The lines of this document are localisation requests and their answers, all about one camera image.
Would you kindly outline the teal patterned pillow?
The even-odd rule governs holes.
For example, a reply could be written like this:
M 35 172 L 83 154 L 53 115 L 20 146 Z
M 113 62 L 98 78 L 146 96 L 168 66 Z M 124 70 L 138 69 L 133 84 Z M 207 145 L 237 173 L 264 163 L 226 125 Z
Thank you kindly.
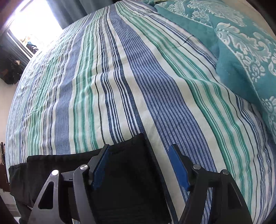
M 231 91 L 254 104 L 275 135 L 275 40 L 222 1 L 163 1 L 158 13 L 200 40 Z

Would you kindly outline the striped bed with sheet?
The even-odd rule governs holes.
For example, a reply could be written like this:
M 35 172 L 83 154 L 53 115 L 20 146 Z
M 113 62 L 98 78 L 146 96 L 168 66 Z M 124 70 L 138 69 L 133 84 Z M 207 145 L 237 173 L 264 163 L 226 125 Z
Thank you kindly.
M 275 223 L 275 135 L 222 83 L 212 52 L 156 3 L 118 1 L 90 13 L 30 60 L 7 122 L 8 170 L 30 156 L 100 151 L 142 134 L 170 223 L 189 197 L 168 156 L 173 144 L 207 171 L 228 170 L 252 223 Z

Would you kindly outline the black pants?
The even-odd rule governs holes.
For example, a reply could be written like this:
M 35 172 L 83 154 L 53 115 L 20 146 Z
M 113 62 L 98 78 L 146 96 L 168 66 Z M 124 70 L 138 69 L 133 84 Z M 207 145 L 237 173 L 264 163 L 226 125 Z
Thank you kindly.
M 144 135 L 110 146 L 110 154 L 93 189 L 93 209 L 100 223 L 170 223 L 166 198 Z M 69 172 L 97 156 L 99 150 L 68 155 L 36 155 L 11 166 L 10 193 L 27 223 L 51 171 Z

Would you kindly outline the left blue curtain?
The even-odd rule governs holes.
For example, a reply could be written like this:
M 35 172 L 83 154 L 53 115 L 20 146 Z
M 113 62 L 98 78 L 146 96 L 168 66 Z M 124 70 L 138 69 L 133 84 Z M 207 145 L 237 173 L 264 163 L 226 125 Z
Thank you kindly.
M 113 0 L 48 0 L 51 11 L 62 29 L 103 7 L 116 3 Z

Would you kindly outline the dark clothes hanging on wall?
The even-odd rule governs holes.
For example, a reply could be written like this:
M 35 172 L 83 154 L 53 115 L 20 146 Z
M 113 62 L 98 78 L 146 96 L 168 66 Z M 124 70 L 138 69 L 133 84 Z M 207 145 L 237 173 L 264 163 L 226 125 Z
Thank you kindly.
M 1 55 L 1 79 L 6 84 L 17 84 L 22 76 L 23 69 L 19 60 Z

